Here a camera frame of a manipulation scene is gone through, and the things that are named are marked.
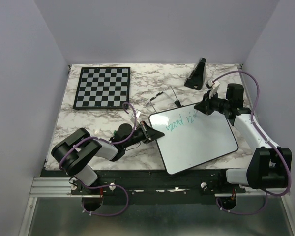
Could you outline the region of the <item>white whiteboard black frame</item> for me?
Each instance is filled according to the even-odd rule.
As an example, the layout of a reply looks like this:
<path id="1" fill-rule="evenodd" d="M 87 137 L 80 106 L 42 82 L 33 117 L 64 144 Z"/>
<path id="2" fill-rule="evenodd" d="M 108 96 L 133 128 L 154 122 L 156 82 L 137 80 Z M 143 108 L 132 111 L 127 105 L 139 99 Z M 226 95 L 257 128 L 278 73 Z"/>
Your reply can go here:
<path id="1" fill-rule="evenodd" d="M 192 104 L 151 114 L 153 129 L 165 134 L 156 140 L 167 173 L 174 175 L 233 153 L 238 144 L 224 115 L 205 115 Z"/>

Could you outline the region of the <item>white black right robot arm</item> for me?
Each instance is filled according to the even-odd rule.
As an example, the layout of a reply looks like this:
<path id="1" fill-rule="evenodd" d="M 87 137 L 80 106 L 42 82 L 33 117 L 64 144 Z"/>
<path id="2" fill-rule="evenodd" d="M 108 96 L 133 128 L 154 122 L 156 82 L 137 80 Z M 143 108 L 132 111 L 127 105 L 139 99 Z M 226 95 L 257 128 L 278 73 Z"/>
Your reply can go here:
<path id="1" fill-rule="evenodd" d="M 244 87 L 231 83 L 227 86 L 226 97 L 219 98 L 215 89 L 203 95 L 194 109 L 205 115 L 219 112 L 244 137 L 253 151 L 247 168 L 228 169 L 226 175 L 217 179 L 217 189 L 223 193 L 233 189 L 234 184 L 253 189 L 286 188 L 290 183 L 292 152 L 280 147 L 264 134 L 252 111 L 243 105 Z"/>

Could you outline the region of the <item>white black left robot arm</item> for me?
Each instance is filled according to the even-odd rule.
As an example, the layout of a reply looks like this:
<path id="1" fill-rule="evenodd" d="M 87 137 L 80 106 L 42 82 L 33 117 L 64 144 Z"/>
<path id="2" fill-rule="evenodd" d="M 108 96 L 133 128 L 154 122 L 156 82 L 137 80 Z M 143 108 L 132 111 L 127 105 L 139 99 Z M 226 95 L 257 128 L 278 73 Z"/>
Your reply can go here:
<path id="1" fill-rule="evenodd" d="M 88 165 L 93 157 L 115 162 L 125 155 L 126 148 L 140 142 L 148 144 L 163 136 L 163 132 L 151 128 L 144 121 L 135 129 L 123 123 L 110 139 L 111 143 L 93 139 L 85 128 L 79 128 L 55 145 L 51 155 L 58 161 L 60 169 L 82 181 L 82 188 L 88 194 L 94 194 L 99 189 L 99 182 L 97 174 Z"/>

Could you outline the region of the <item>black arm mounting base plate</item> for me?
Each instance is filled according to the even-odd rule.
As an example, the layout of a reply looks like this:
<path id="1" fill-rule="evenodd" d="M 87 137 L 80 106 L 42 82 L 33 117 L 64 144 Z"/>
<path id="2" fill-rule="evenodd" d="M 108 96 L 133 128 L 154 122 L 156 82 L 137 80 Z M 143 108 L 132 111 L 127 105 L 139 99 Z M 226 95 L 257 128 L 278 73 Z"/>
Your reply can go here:
<path id="1" fill-rule="evenodd" d="M 46 180 L 63 181 L 67 196 L 80 197 L 87 208 L 100 205 L 213 205 L 217 199 L 234 209 L 262 197 L 226 181 L 225 170 L 188 170 L 170 175 L 164 170 L 101 170 L 97 189 L 88 189 L 62 171 L 42 170 Z"/>

